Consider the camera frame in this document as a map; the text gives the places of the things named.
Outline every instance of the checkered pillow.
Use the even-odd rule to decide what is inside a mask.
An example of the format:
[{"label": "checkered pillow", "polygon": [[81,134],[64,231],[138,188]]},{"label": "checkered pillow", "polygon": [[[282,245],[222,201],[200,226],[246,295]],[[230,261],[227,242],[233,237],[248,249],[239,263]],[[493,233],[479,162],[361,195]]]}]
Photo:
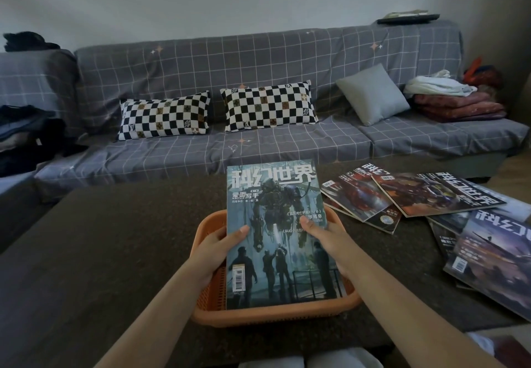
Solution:
[{"label": "checkered pillow", "polygon": [[122,100],[118,140],[205,134],[210,93],[167,100]]},{"label": "checkered pillow", "polygon": [[254,89],[223,89],[226,132],[318,122],[310,102],[310,80]]}]

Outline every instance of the orange plastic basket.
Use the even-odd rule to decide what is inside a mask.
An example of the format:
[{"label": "orange plastic basket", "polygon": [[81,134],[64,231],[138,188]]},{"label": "orange plastic basket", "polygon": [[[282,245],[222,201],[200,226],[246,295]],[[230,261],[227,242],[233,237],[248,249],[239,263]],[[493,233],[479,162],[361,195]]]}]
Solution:
[{"label": "orange plastic basket", "polygon": [[[335,211],[327,206],[324,207],[324,210],[328,221],[343,227]],[[227,224],[226,210],[216,211],[206,217],[197,228],[191,254],[194,253],[208,234],[225,224]],[[348,279],[342,277],[345,290],[347,291],[347,295],[342,298],[227,311],[225,309],[225,274],[226,266],[223,265],[217,270],[208,287],[199,296],[196,308],[192,314],[192,320],[194,322],[200,325],[226,328],[229,326],[252,325],[255,323],[282,320],[330,317],[355,308],[362,302],[354,286]]]}]

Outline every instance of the forearm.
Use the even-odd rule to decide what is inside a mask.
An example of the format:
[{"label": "forearm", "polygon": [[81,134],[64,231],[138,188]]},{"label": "forearm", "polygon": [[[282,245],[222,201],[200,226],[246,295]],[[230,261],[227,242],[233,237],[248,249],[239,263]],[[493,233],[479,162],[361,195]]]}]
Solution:
[{"label": "forearm", "polygon": [[412,368],[502,367],[352,244],[347,275]]},{"label": "forearm", "polygon": [[164,367],[201,293],[189,278],[185,263],[96,367]]}]

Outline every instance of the table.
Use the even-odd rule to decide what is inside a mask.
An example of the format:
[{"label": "table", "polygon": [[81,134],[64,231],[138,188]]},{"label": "table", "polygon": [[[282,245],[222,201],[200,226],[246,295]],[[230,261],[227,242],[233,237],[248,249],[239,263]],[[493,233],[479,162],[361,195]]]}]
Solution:
[{"label": "table", "polygon": [[[435,172],[437,161],[374,161]],[[320,182],[363,161],[318,166]],[[224,175],[75,190],[0,257],[0,366],[92,367],[189,256],[199,222],[226,206]],[[457,289],[424,218],[388,235],[340,215],[376,262],[462,331],[515,325],[515,314]],[[214,329],[189,322],[168,366],[222,365],[391,341],[362,304],[333,318]]]}]

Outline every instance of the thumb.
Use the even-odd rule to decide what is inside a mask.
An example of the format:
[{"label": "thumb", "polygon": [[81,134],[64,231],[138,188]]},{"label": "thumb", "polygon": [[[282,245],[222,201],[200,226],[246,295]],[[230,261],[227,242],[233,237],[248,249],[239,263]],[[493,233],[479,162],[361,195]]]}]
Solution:
[{"label": "thumb", "polygon": [[243,239],[247,237],[248,233],[249,226],[245,225],[238,231],[234,231],[232,234],[228,234],[225,238],[219,241],[219,246],[223,249],[224,252],[228,252],[240,242],[242,242]]},{"label": "thumb", "polygon": [[322,240],[326,237],[327,231],[319,227],[312,220],[306,216],[301,216],[300,218],[301,226],[308,234],[314,236],[318,240]]}]

